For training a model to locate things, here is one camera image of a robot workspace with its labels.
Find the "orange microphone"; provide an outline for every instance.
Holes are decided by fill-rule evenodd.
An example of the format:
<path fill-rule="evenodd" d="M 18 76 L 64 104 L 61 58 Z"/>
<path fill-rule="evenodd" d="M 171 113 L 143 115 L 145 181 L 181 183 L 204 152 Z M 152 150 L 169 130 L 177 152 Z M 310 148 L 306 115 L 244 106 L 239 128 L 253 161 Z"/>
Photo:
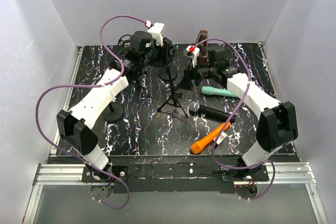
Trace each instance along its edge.
<path fill-rule="evenodd" d="M 190 147 L 190 151 L 193 154 L 199 154 L 199 153 L 201 153 L 204 150 L 204 148 L 209 143 L 211 143 L 211 141 L 219 134 L 219 132 L 221 131 L 221 128 L 224 126 L 224 124 L 225 123 L 222 123 L 216 129 L 214 129 L 209 134 L 207 134 L 204 138 L 202 138 L 201 140 L 193 143 L 193 145 Z M 228 122 L 227 125 L 225 126 L 223 132 L 226 131 L 230 126 L 231 126 L 231 123 Z"/>

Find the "mint green object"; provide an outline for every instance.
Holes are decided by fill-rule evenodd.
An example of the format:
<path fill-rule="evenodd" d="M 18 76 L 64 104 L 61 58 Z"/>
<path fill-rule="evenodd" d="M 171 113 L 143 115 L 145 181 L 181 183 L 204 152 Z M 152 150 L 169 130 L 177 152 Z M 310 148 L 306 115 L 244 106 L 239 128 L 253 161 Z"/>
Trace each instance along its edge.
<path fill-rule="evenodd" d="M 209 87 L 209 86 L 202 87 L 202 94 L 222 95 L 224 97 L 236 97 L 236 98 L 238 97 L 236 94 L 226 89 L 216 89 L 216 88 Z"/>

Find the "microphone stand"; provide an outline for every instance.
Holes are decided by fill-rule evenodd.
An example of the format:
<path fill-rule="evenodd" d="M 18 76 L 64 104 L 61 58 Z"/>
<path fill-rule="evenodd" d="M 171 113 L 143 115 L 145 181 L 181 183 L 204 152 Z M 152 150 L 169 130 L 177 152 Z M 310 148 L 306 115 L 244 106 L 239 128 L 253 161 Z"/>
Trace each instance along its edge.
<path fill-rule="evenodd" d="M 179 102 L 179 98 L 182 97 L 182 93 L 177 93 L 175 92 L 175 85 L 173 84 L 173 80 L 172 80 L 172 76 L 170 74 L 170 65 L 167 67 L 166 69 L 167 74 L 168 74 L 168 78 L 169 78 L 169 83 L 170 83 L 170 91 L 171 91 L 171 95 L 168 97 L 168 99 L 158 108 L 158 112 L 161 111 L 161 109 L 167 104 L 176 108 L 181 108 L 182 111 L 184 112 L 184 115 L 186 116 L 186 118 L 189 118 L 189 116 L 187 115 L 187 113 L 184 111 L 183 107 L 181 106 L 180 102 Z"/>

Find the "black table surface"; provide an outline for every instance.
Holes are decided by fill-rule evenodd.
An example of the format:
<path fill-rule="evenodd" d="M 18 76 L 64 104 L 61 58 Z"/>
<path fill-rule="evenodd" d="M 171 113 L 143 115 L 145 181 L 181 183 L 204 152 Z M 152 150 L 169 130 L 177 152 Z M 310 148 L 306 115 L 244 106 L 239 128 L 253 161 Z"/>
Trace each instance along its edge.
<path fill-rule="evenodd" d="M 189 64 L 189 59 L 183 55 L 187 44 L 177 44 L 174 63 L 172 67 L 178 70 L 177 84 L 183 77 L 183 70 Z M 266 63 L 262 57 L 257 43 L 234 44 L 235 48 L 244 58 L 252 76 L 252 81 L 267 94 L 275 97 Z M 117 52 L 116 46 L 110 47 Z M 85 46 L 80 61 L 75 84 L 95 84 L 102 77 L 104 70 L 111 60 L 102 46 Z M 237 62 L 232 54 L 231 63 Z M 219 126 L 201 117 L 190 116 L 187 119 L 183 111 L 166 105 L 162 112 L 157 108 L 169 97 L 170 88 L 167 82 L 158 78 L 158 68 L 146 67 L 147 74 L 143 75 L 141 82 L 149 94 L 141 88 L 130 84 L 116 99 L 125 108 L 125 116 L 117 123 L 107 123 L 99 117 L 93 131 L 99 137 L 99 146 L 106 155 L 192 155 L 191 145 L 203 138 L 207 133 Z M 193 91 L 183 92 L 180 103 L 185 111 L 192 101 L 210 106 L 226 112 L 232 112 L 239 100 L 236 98 L 206 96 L 201 94 L 202 86 L 221 88 L 213 80 L 203 80 L 201 85 Z M 73 89 L 69 108 L 77 104 L 89 89 Z M 226 133 L 228 137 L 217 148 L 217 155 L 243 154 L 256 140 L 257 117 L 251 110 L 243 105 L 237 113 L 237 120 Z M 60 141 L 59 145 L 67 150 L 71 147 Z M 203 150 L 201 155 L 210 155 L 211 146 Z M 279 153 L 293 154 L 292 144 L 282 148 Z"/>

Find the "white wall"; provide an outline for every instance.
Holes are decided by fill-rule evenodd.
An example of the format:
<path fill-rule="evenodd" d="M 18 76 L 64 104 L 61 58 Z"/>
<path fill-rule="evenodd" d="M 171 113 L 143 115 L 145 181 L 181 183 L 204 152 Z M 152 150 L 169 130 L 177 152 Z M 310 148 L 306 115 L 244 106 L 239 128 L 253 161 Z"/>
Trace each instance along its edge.
<path fill-rule="evenodd" d="M 336 223 L 336 0 L 288 0 L 267 41 L 277 93 L 297 110 L 295 146 Z"/>
<path fill-rule="evenodd" d="M 38 163 L 50 145 L 34 119 L 39 95 L 69 83 L 77 48 L 51 0 L 0 0 L 0 222 L 21 223 Z M 48 136 L 66 90 L 46 97 L 40 112 Z"/>
<path fill-rule="evenodd" d="M 113 15 L 129 14 L 166 24 L 173 42 L 194 42 L 201 29 L 228 41 L 265 41 L 286 0 L 52 0 L 76 45 L 100 45 L 98 31 Z M 106 29 L 109 44 L 143 29 L 118 20 Z"/>

